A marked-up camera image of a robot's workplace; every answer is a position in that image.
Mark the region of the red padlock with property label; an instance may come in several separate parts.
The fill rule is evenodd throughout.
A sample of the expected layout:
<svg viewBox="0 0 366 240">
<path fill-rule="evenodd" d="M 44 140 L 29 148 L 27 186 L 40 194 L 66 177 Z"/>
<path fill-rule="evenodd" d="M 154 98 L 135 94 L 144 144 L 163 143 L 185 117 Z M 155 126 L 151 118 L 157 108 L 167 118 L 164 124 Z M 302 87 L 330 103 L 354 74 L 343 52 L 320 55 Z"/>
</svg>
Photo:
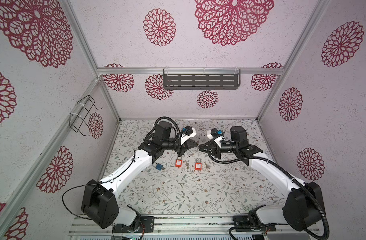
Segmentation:
<svg viewBox="0 0 366 240">
<path fill-rule="evenodd" d="M 196 159 L 195 170 L 196 171 L 201 171 L 202 170 L 202 160 L 200 158 Z"/>
</svg>

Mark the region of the aluminium front rail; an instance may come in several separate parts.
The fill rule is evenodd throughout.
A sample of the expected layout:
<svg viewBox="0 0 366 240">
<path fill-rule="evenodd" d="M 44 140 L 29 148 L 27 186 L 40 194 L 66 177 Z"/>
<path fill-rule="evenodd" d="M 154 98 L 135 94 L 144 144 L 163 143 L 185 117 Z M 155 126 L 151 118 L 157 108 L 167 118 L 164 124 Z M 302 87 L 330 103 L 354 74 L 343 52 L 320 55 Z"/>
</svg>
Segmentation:
<svg viewBox="0 0 366 240">
<path fill-rule="evenodd" d="M 230 240 L 229 229 L 237 224 L 233 215 L 152 215 L 154 219 L 146 223 L 144 240 Z M 105 229 L 92 221 L 75 219 L 66 233 L 67 240 L 122 240 L 124 237 L 136 239 L 142 235 L 142 229 L 136 233 L 120 233 L 118 226 Z M 232 231 L 239 240 L 312 240 L 305 232 L 297 232 L 288 225 L 280 225 L 269 230 L 248 232 Z"/>
</svg>

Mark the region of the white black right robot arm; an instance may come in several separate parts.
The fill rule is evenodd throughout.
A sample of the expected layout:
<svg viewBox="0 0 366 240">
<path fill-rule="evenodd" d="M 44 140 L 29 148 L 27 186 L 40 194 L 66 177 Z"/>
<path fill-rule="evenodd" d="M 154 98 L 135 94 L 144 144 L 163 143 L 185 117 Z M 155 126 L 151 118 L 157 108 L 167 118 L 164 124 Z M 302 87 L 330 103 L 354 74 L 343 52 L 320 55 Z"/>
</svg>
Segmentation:
<svg viewBox="0 0 366 240">
<path fill-rule="evenodd" d="M 320 186 L 294 177 L 270 160 L 259 147 L 250 144 L 243 127 L 231 127 L 230 131 L 230 140 L 225 140 L 224 132 L 209 130 L 209 141 L 199 145 L 199 150 L 218 164 L 243 162 L 276 186 L 286 202 L 283 206 L 262 205 L 251 210 L 247 216 L 236 216 L 229 233 L 269 231 L 279 225 L 288 225 L 316 240 L 328 239 L 330 226 Z"/>
</svg>

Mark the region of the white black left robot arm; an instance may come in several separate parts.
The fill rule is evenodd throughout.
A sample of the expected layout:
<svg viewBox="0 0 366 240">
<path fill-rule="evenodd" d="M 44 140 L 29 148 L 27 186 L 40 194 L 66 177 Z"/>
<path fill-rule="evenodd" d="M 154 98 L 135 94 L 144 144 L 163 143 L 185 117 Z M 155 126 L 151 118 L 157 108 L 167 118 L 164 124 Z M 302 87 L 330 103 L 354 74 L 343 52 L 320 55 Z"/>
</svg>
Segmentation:
<svg viewBox="0 0 366 240">
<path fill-rule="evenodd" d="M 119 196 L 126 186 L 143 170 L 151 166 L 165 151 L 174 151 L 181 157 L 198 146 L 193 140 L 197 131 L 186 126 L 182 129 L 169 117 L 158 118 L 133 155 L 117 170 L 99 181 L 83 185 L 81 210 L 84 216 L 74 217 L 93 221 L 101 229 L 114 225 L 125 226 L 130 232 L 141 227 L 141 214 L 132 207 L 120 206 Z"/>
</svg>

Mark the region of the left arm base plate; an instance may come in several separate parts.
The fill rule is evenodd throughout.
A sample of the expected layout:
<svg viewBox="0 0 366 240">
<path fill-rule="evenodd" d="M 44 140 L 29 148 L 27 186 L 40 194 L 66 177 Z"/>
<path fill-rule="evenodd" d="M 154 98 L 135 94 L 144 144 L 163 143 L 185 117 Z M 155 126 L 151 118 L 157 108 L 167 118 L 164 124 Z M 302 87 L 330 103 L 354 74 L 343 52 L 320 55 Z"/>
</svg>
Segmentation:
<svg viewBox="0 0 366 240">
<path fill-rule="evenodd" d="M 135 219 L 135 222 L 130 226 L 123 224 L 114 224 L 114 233 L 152 233 L 155 226 L 154 216 L 141 216 Z"/>
</svg>

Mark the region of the grey metal wall shelf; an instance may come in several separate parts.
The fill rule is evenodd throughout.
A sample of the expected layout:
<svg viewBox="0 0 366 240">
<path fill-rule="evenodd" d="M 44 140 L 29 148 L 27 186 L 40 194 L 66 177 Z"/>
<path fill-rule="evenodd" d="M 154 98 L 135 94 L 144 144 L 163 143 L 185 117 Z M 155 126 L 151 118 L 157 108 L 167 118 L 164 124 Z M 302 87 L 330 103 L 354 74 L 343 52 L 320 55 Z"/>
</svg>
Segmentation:
<svg viewBox="0 0 366 240">
<path fill-rule="evenodd" d="M 163 87 L 166 90 L 237 90 L 241 85 L 240 69 L 230 73 L 169 73 L 163 69 Z"/>
</svg>

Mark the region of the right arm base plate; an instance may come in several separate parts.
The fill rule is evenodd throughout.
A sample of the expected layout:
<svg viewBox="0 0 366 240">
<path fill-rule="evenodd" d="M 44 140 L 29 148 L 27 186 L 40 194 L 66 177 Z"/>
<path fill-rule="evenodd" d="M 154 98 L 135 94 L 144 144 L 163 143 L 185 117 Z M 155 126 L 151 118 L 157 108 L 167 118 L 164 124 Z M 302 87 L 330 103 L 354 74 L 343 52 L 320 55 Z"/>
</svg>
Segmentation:
<svg viewBox="0 0 366 240">
<path fill-rule="evenodd" d="M 277 224 L 263 224 L 251 215 L 236 215 L 232 217 L 236 232 L 267 232 L 276 230 Z"/>
</svg>

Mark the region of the red padlock with warning label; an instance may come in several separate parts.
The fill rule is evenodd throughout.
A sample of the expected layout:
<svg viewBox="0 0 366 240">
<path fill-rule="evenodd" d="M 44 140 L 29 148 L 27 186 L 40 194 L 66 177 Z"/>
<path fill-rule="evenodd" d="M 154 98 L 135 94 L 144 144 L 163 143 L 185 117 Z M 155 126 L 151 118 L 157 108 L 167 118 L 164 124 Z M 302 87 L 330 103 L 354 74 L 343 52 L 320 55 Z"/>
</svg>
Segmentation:
<svg viewBox="0 0 366 240">
<path fill-rule="evenodd" d="M 182 160 L 182 157 L 181 156 L 178 156 L 177 159 L 176 159 L 176 162 L 175 162 L 175 166 L 177 168 L 181 168 L 183 165 L 183 160 Z"/>
</svg>

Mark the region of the blue padlock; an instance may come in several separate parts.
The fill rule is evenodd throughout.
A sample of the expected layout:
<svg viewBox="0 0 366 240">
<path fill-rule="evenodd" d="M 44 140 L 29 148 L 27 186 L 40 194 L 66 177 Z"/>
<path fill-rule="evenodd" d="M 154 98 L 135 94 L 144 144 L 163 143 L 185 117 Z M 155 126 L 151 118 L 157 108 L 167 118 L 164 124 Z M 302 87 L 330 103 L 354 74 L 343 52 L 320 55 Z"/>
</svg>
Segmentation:
<svg viewBox="0 0 366 240">
<path fill-rule="evenodd" d="M 161 164 L 156 164 L 155 168 L 159 171 L 162 171 L 164 169 L 164 166 Z"/>
</svg>

